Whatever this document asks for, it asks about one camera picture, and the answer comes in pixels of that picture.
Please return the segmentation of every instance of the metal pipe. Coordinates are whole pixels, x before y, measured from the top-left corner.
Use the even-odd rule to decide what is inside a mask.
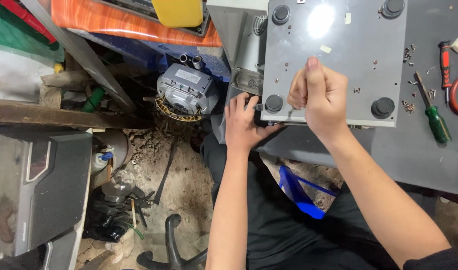
[[[197,70],[201,70],[202,68],[204,68],[204,66],[206,65],[203,61],[202,61],[202,57],[201,56],[196,56],[192,59],[192,64],[194,65],[194,68],[197,69]]]
[[[187,64],[187,60],[188,60],[188,59],[189,59],[189,57],[187,57],[187,55],[185,55],[185,54],[181,54],[181,55],[179,56],[179,61],[180,61],[183,65],[186,65],[186,66],[189,66],[189,65]]]

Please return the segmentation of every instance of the gray table top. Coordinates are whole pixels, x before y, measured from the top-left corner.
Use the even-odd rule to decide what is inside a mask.
[[[403,69],[400,100],[414,103],[415,112],[408,114],[400,106],[395,128],[376,127],[352,131],[395,181],[454,194],[458,194],[458,116],[444,105],[437,45],[442,40],[455,40],[457,37],[458,0],[411,0],[407,5],[405,44],[407,47],[415,44],[417,49],[412,53],[413,67],[403,64],[401,59]],[[450,57],[451,81],[454,81],[458,77],[458,54],[451,51]],[[408,80],[414,81],[415,71],[422,74],[426,88],[438,90],[434,104],[439,107],[439,113],[445,119],[453,138],[446,145],[437,144],[434,140],[418,88],[407,83]],[[412,97],[413,92],[417,92],[416,97]],[[239,93],[239,90],[229,87],[227,97],[230,99]],[[211,120],[214,133],[223,143],[224,120],[221,116]],[[307,163],[336,166],[324,145],[307,126],[289,126],[262,142],[257,150]]]

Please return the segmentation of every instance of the blue plastic chair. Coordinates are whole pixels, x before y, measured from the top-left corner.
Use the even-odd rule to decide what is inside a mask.
[[[284,192],[286,193],[286,196],[289,197],[289,199],[291,199],[302,212],[310,215],[315,219],[322,219],[322,217],[324,217],[325,212],[319,209],[316,205],[314,205],[313,201],[306,194],[299,181],[315,189],[318,189],[324,193],[327,193],[331,196],[337,196],[336,193],[328,189],[325,189],[324,187],[320,187],[315,183],[311,183],[310,181],[307,181],[306,179],[300,176],[295,175],[292,172],[292,170],[285,165],[282,165],[279,169],[279,175],[281,176],[281,180],[279,181],[279,187],[284,187]]]

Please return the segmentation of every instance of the orange wood-grain panel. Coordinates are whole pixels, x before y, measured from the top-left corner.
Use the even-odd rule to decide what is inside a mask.
[[[52,0],[52,21],[61,28],[186,46],[222,47],[212,21],[205,38],[148,21],[92,0]]]

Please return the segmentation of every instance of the person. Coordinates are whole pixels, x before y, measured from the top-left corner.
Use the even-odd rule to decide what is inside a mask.
[[[434,212],[434,194],[404,191],[352,135],[347,85],[344,75],[309,57],[287,98],[305,107],[307,125],[345,180],[322,219],[301,212],[251,151],[281,126],[254,124],[257,96],[246,108],[247,93],[230,100],[226,145],[214,134],[201,145],[214,179],[206,269],[458,269],[458,249],[423,210]]]

